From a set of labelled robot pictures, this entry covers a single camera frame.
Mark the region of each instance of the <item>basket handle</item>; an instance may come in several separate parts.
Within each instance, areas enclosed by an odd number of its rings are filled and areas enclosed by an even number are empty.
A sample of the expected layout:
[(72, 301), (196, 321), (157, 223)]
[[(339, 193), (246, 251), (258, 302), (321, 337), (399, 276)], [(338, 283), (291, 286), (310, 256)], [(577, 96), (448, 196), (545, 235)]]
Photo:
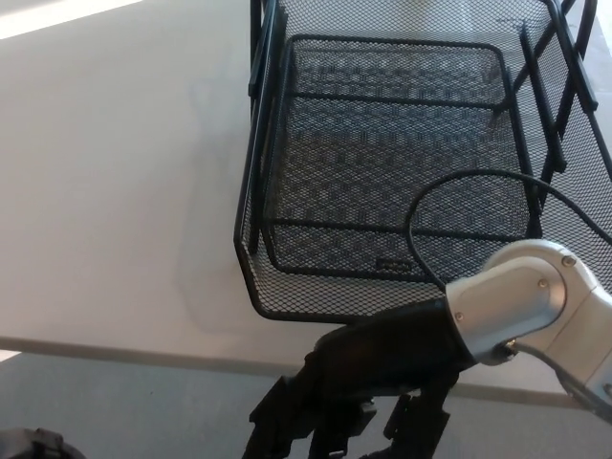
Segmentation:
[(274, 8), (266, 8), (264, 22), (261, 25), (263, 33), (260, 34), (257, 42), (257, 48), (254, 50), (251, 66), (251, 77), (249, 78), (249, 97), (256, 98), (259, 92), (259, 83), (263, 77), (264, 63), (264, 48), (270, 35), (270, 23), (272, 22)]
[[(584, 69), (584, 63), (582, 57), (577, 50), (574, 39), (570, 32), (570, 28), (567, 24), (565, 16), (561, 13), (557, 0), (550, 0), (548, 3), (548, 10), (553, 20), (553, 25), (557, 30), (558, 42), (565, 57), (565, 62), (569, 70), (570, 77), (576, 84), (576, 92), (579, 96), (580, 105), (582, 111), (585, 113), (591, 113), (597, 110), (598, 102), (593, 91), (593, 87), (589, 81), (589, 78)], [(597, 7), (597, 2), (589, 2), (585, 8)]]

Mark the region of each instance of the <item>black cable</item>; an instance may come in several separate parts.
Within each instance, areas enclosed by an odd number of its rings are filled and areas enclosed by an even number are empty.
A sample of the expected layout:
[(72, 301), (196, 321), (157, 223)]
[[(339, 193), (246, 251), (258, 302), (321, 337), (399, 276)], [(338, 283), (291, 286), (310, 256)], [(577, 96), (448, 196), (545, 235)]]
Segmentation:
[(500, 170), (500, 169), (468, 169), (468, 170), (459, 170), (448, 174), (440, 179), (431, 182), (424, 188), (421, 188), (419, 193), (414, 197), (412, 203), (410, 204), (410, 209), (408, 214), (405, 217), (404, 223), (404, 231), (405, 231), (405, 240), (408, 245), (408, 249), (410, 253), (414, 257), (415, 261), (419, 265), (419, 267), (423, 270), (423, 272), (431, 278), (431, 281), (442, 291), (444, 292), (446, 289), (446, 284), (436, 275), (436, 273), (429, 267), (423, 257), (417, 251), (414, 245), (414, 237), (412, 234), (412, 219), (416, 210), (421, 204), (421, 201), (427, 196), (427, 194), (433, 189), (442, 186), (448, 182), (453, 180), (465, 179), (468, 177), (483, 177), (483, 176), (493, 176), (493, 177), (504, 177), (509, 179), (514, 179), (524, 184), (529, 184), (533, 186), (537, 186), (538, 188), (547, 191), (548, 193), (555, 196), (559, 199), (565, 206), (574, 211), (576, 215), (582, 220), (594, 233), (596, 233), (601, 239), (607, 242), (610, 246), (612, 246), (612, 236), (601, 229), (591, 218), (584, 213), (584, 211), (578, 207), (572, 200), (562, 194), (559, 190), (547, 184), (546, 182), (542, 182), (541, 180), (532, 177), (531, 175), (520, 174), (518, 172), (511, 172), (508, 170)]

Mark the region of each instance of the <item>screw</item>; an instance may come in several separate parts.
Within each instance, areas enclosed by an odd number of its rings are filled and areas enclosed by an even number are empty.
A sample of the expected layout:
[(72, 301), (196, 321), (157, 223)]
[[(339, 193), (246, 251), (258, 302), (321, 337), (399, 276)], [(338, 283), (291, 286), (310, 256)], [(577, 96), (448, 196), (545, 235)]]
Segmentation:
[(564, 256), (563, 259), (561, 260), (561, 264), (565, 267), (565, 268), (571, 268), (572, 266), (576, 265), (576, 258), (574, 258), (573, 256)]

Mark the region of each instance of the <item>black object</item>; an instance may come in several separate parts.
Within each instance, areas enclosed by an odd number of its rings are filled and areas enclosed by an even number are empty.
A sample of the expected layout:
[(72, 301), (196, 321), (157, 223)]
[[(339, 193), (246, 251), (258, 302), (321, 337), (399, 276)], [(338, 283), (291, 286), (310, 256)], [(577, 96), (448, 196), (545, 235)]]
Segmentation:
[[(403, 395), (384, 432), (393, 440), (384, 457), (430, 458), (448, 420), (444, 399), (459, 372), (473, 365), (442, 300), (341, 328), (323, 337), (300, 372), (281, 378), (255, 409), (243, 457), (287, 457), (292, 441), (312, 432), (310, 459), (344, 457), (348, 439), (375, 414), (372, 397)], [(404, 395), (414, 389), (420, 397)]]
[[(533, 175), (611, 231), (612, 166), (581, 62), (597, 1), (585, 3), (577, 43), (564, 17), (573, 4), (269, 0), (253, 34), (234, 231), (255, 309), (351, 323), (442, 297), (404, 241), (404, 218), (422, 186), (459, 169)], [(588, 238), (546, 193), (477, 185), (453, 183), (415, 216), (416, 243), (445, 282), (509, 242), (545, 237), (612, 288), (612, 251), (590, 240), (582, 251)]]
[(0, 431), (0, 459), (85, 459), (58, 434), (39, 428)]

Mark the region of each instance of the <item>black metal basket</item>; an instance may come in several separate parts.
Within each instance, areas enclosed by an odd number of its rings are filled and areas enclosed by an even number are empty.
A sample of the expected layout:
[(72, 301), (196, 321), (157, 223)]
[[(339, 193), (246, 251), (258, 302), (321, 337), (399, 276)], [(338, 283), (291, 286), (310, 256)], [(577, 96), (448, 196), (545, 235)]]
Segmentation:
[[(578, 43), (564, 17), (573, 3), (271, 0), (261, 34), (254, 13), (234, 239), (257, 311), (349, 322), (441, 295), (414, 263), (404, 218), (423, 186), (455, 170), (536, 176), (612, 224), (609, 157), (580, 58), (596, 2)], [(509, 242), (555, 240), (542, 193), (466, 183), (415, 215), (422, 257), (446, 282)], [(607, 264), (595, 271), (612, 278)]]

